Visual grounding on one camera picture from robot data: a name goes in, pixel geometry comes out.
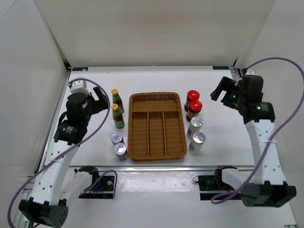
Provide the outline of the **yellow-cap sauce bottle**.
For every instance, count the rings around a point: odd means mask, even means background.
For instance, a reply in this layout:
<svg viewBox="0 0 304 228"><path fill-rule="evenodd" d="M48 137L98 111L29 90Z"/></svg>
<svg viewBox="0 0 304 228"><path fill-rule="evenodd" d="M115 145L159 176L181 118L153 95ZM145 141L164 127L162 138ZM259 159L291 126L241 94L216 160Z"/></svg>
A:
<svg viewBox="0 0 304 228"><path fill-rule="evenodd" d="M119 106L117 104L112 104L111 108L112 108L112 116L116 128L118 129L124 128L125 126L124 118L119 109Z"/></svg>
<svg viewBox="0 0 304 228"><path fill-rule="evenodd" d="M123 102L121 100L121 97L118 93L118 89L114 88L111 90L112 92L112 101L114 104L117 104L119 107L119 110L121 111L121 113L124 113L124 106L123 106Z"/></svg>

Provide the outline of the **red-lid sauce jar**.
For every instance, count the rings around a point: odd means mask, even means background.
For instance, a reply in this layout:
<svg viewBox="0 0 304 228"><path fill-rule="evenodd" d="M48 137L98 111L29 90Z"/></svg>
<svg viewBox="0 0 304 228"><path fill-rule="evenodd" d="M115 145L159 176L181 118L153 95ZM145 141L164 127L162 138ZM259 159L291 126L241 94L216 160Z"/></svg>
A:
<svg viewBox="0 0 304 228"><path fill-rule="evenodd" d="M197 90L190 90L187 93L186 103L184 105L184 109L185 109L186 112L189 110L190 102L199 100L199 97L200 97L200 94Z"/></svg>
<svg viewBox="0 0 304 228"><path fill-rule="evenodd" d="M202 103L198 100L193 100L189 103L188 112L186 114L186 119L188 122L191 121L192 118L199 115L199 112L202 110Z"/></svg>

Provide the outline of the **silver-lid white can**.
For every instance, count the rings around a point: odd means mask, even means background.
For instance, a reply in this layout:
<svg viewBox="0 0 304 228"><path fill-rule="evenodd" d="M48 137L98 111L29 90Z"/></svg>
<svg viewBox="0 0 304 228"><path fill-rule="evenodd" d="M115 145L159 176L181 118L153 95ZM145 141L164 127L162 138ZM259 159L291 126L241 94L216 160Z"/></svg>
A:
<svg viewBox="0 0 304 228"><path fill-rule="evenodd" d="M203 120L200 117L198 116L193 117L190 121L186 136L189 139L192 139L194 133L199 132L202 125L203 125Z"/></svg>
<svg viewBox="0 0 304 228"><path fill-rule="evenodd" d="M196 132L192 136L188 150L191 154L198 154L206 140L206 136L202 132Z"/></svg>

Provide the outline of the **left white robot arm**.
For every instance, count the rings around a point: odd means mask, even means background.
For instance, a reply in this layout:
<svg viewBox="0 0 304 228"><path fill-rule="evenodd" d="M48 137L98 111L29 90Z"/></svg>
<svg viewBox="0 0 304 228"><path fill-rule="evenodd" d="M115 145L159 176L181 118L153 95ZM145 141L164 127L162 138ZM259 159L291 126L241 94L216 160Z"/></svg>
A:
<svg viewBox="0 0 304 228"><path fill-rule="evenodd" d="M28 200L23 199L19 210L33 223L60 228L66 222L69 206L86 189L98 188L100 179L97 169L83 166L74 179L64 185L64 179L70 163L84 143L91 116L103 110L109 110L109 98L99 87L93 88L98 100L84 90L68 96L66 111L59 118L54 142L49 149L48 164L41 170L38 186Z"/></svg>

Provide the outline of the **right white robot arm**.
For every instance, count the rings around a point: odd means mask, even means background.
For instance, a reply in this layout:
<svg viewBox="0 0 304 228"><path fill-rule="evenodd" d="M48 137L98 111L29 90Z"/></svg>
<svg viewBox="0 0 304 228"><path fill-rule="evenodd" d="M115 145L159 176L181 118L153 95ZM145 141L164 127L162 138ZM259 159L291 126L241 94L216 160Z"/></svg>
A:
<svg viewBox="0 0 304 228"><path fill-rule="evenodd" d="M223 77L210 97L217 101L221 92L225 92L221 102L235 109L243 117L249 134L254 157L254 170L249 176L233 166L218 166L213 178L214 186L224 190L230 186L233 190L226 195L213 197L213 203L240 194L246 207L279 208L294 198L296 187L287 184L277 152L275 132L275 113L270 102L262 100L263 78L245 75L235 81Z"/></svg>

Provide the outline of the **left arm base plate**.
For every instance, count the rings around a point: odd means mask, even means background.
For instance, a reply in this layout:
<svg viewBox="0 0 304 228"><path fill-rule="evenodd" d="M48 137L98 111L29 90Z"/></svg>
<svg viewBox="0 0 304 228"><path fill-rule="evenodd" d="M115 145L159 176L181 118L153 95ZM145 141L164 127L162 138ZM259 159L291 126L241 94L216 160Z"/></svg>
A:
<svg viewBox="0 0 304 228"><path fill-rule="evenodd" d="M80 199L113 199L116 194L118 174L114 170L108 170L100 175L94 166L82 166L74 169L74 173L86 172L92 176L92 184L80 195Z"/></svg>

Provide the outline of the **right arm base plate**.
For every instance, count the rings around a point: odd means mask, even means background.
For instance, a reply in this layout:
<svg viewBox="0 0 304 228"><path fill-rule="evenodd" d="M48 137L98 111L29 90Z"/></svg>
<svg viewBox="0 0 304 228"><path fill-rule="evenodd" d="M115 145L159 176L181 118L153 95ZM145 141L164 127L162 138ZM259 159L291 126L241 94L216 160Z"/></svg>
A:
<svg viewBox="0 0 304 228"><path fill-rule="evenodd" d="M211 200L217 194L231 192L235 189L222 181L222 170L237 169L233 166L218 166L212 175L199 175L192 179L192 183L199 185L200 200Z"/></svg>

